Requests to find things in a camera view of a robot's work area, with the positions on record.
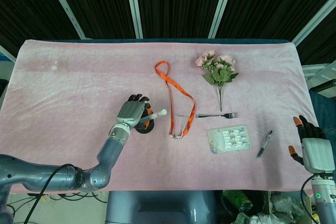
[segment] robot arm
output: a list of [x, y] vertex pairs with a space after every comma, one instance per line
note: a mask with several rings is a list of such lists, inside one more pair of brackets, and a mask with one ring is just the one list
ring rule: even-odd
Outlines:
[[[310, 179], [321, 224], [336, 223], [336, 186], [332, 179], [335, 164], [330, 141], [326, 140], [320, 128], [309, 123], [303, 116], [300, 119], [294, 117], [294, 122], [298, 128], [303, 157], [298, 156], [293, 146], [289, 146], [289, 153], [313, 174]], [[301, 189], [301, 200], [305, 184]]]
[[[152, 113], [147, 97], [131, 95], [124, 103], [114, 125], [101, 148], [95, 167], [82, 170], [74, 166], [61, 168], [51, 179], [47, 191], [79, 190], [92, 192], [108, 185], [111, 169], [115, 165], [129, 135], [135, 128], [141, 133], [153, 129], [154, 122], [140, 123], [140, 119]], [[12, 223], [13, 217], [6, 207], [7, 197], [13, 184], [23, 184], [30, 191], [41, 191], [48, 178], [59, 166], [33, 164], [21, 159], [0, 155], [0, 224]]]

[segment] silver fork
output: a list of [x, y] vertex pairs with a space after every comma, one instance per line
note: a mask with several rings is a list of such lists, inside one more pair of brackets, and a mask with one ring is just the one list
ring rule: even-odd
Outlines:
[[238, 117], [238, 113], [226, 113], [224, 115], [204, 115], [204, 114], [196, 114], [196, 118], [207, 118], [209, 116], [223, 116], [225, 118], [237, 118]]

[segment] pink towel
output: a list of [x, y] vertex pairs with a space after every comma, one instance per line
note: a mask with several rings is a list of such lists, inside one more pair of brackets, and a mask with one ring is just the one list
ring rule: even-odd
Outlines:
[[[238, 77], [224, 87], [224, 111], [236, 119], [195, 119], [187, 136], [169, 137], [169, 96], [155, 73], [160, 60], [169, 76], [196, 101], [196, 113], [217, 114], [217, 91], [195, 59], [206, 50], [231, 55]], [[175, 114], [189, 116], [192, 103], [174, 90]], [[28, 40], [21, 47], [0, 112], [1, 153], [33, 163], [72, 163], [83, 169], [96, 156], [123, 102], [148, 96], [167, 116], [143, 135], [131, 135], [105, 190], [256, 189], [299, 190], [309, 176], [288, 153], [301, 153], [293, 116], [316, 117], [294, 44], [209, 45], [179, 43], [76, 44]], [[252, 148], [210, 152], [207, 130], [245, 124]], [[273, 137], [261, 158], [267, 133]], [[27, 191], [21, 185], [12, 192]]]

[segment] pill blister pack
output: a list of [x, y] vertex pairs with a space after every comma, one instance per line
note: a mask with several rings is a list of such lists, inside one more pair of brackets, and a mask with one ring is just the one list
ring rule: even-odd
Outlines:
[[214, 154], [251, 148], [246, 125], [208, 130], [208, 140], [210, 150]]

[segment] pink flower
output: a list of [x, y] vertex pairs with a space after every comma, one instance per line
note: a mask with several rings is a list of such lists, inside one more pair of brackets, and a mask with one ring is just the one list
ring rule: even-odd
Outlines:
[[226, 63], [230, 64], [231, 66], [234, 66], [236, 61], [231, 58], [229, 55], [220, 55], [217, 58], [218, 61], [223, 60]]
[[203, 57], [204, 60], [207, 60], [208, 55], [215, 56], [215, 54], [216, 54], [216, 52], [213, 51], [213, 50], [212, 51], [206, 51], [202, 54], [202, 57]]
[[222, 69], [224, 67], [224, 65], [223, 64], [217, 64], [216, 67], [219, 68], [219, 69]]
[[196, 66], [201, 67], [203, 64], [203, 60], [204, 60], [203, 56], [199, 56], [199, 58], [195, 61]]

